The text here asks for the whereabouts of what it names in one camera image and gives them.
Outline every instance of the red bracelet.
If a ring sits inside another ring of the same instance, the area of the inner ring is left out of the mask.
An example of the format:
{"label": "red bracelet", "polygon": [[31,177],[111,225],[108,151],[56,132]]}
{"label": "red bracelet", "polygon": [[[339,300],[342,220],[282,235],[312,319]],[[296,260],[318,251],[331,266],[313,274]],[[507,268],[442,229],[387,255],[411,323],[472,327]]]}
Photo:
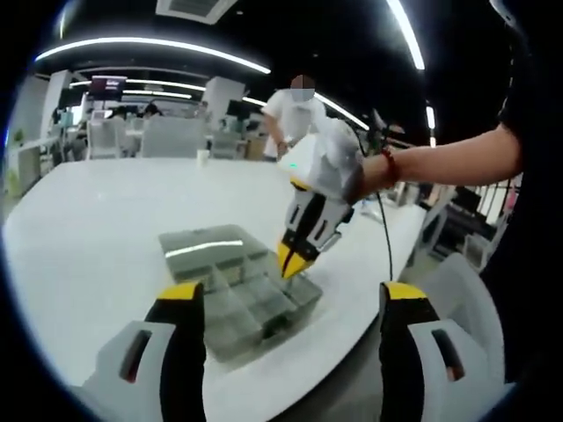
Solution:
{"label": "red bracelet", "polygon": [[389,165],[389,186],[394,186],[401,179],[397,163],[395,162],[395,157],[388,147],[384,147],[381,154],[385,157],[387,164]]}

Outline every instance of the ceiling light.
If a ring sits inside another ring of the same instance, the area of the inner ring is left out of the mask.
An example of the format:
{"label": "ceiling light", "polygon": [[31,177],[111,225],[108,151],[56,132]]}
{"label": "ceiling light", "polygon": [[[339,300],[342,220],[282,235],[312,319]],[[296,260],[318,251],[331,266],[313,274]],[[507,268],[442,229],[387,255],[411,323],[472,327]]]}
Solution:
{"label": "ceiling light", "polygon": [[162,91],[143,91],[143,90],[125,90],[125,95],[152,95],[157,97],[171,97],[190,99],[192,96],[188,94],[177,94],[176,92],[162,92]]}
{"label": "ceiling light", "polygon": [[73,86],[80,86],[80,85],[89,85],[90,81],[80,81],[80,82],[73,82],[69,86],[72,88]]}
{"label": "ceiling light", "polygon": [[428,128],[435,129],[436,123],[434,120],[434,108],[426,107],[426,119],[428,121]]}
{"label": "ceiling light", "polygon": [[419,43],[416,42],[413,28],[411,27],[411,23],[408,21],[403,5],[399,0],[387,0],[387,4],[391,8],[393,15],[395,15],[398,26],[401,28],[401,32],[405,37],[406,44],[413,58],[414,67],[418,70],[424,70],[424,61],[422,60],[422,54],[420,53]]}
{"label": "ceiling light", "polygon": [[64,27],[66,25],[65,18],[66,18],[66,11],[63,10],[61,14],[61,21],[59,22],[59,38],[62,40],[64,36]]}
{"label": "ceiling light", "polygon": [[259,99],[254,99],[254,98],[249,98],[249,97],[243,97],[243,101],[246,101],[247,103],[252,103],[255,104],[256,106],[265,106],[266,103],[264,101],[260,101]]}
{"label": "ceiling light", "polygon": [[145,79],[128,79],[126,82],[128,84],[163,85],[163,86],[174,86],[176,88],[184,88],[186,90],[205,91],[204,86],[197,86],[191,84],[178,84],[176,82],[152,81]]}
{"label": "ceiling light", "polygon": [[332,102],[330,99],[328,99],[327,97],[323,97],[322,95],[320,95],[318,92],[315,92],[315,97],[318,98],[319,100],[321,100],[323,103],[325,103],[327,106],[331,107],[333,110],[337,111],[338,113],[344,115],[344,117],[350,119],[351,121],[353,121],[356,125],[358,125],[359,127],[361,127],[363,130],[369,130],[369,126],[366,125],[363,121],[361,121],[360,119],[358,119],[357,117],[355,117],[353,114],[351,114],[350,112],[344,110],[342,107],[340,107],[338,104]]}
{"label": "ceiling light", "polygon": [[108,38],[96,38],[93,40],[82,40],[71,42],[70,44],[65,44],[63,46],[52,48],[44,53],[41,53],[35,58],[35,61],[43,60],[51,55],[56,55],[63,51],[71,50],[74,48],[81,48],[87,46],[94,46],[99,44],[148,44],[152,46],[162,46],[162,47],[174,47],[183,50],[197,51],[198,53],[204,53],[205,55],[213,55],[215,57],[221,57],[222,59],[229,60],[238,64],[242,64],[247,68],[257,70],[258,72],[265,73],[266,75],[270,73],[270,69],[260,66],[259,64],[249,62],[235,55],[228,55],[222,51],[217,51],[212,48],[196,46],[195,44],[187,44],[185,42],[169,41],[169,40],[156,40],[152,38],[139,38],[139,37],[108,37]]}

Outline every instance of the clear plastic storage box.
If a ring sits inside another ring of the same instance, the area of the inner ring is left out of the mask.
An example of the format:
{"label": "clear plastic storage box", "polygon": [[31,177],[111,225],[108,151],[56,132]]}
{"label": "clear plastic storage box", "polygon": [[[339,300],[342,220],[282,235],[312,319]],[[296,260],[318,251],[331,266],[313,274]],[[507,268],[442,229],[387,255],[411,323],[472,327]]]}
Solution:
{"label": "clear plastic storage box", "polygon": [[239,226],[159,240],[174,280],[204,287],[205,342],[217,360],[249,352],[304,320],[322,295],[304,274],[284,280],[275,253]]}

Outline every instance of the person's hand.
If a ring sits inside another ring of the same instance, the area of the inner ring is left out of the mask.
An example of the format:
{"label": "person's hand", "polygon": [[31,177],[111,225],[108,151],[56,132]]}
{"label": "person's hand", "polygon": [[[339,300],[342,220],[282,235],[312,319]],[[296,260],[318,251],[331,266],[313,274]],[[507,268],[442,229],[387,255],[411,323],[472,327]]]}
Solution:
{"label": "person's hand", "polygon": [[278,157],[284,156],[286,152],[288,152],[288,144],[285,141],[278,142],[276,145],[278,149]]}
{"label": "person's hand", "polygon": [[297,145],[297,143],[299,141],[301,141],[303,139],[303,136],[301,138],[296,138],[296,139],[292,139],[291,141],[288,142],[288,148],[293,148]]}
{"label": "person's hand", "polygon": [[371,156],[363,160],[345,186],[345,200],[356,203],[370,193],[387,189],[395,184],[389,172],[389,163],[383,155]]}

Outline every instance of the white cup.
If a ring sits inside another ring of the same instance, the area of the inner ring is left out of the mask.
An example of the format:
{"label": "white cup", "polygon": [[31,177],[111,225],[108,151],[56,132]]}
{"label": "white cup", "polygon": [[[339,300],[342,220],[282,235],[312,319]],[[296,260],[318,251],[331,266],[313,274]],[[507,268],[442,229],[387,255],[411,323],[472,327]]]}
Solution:
{"label": "white cup", "polygon": [[209,150],[208,149],[198,149],[197,150],[197,165],[198,167],[203,167],[207,165],[209,161]]}

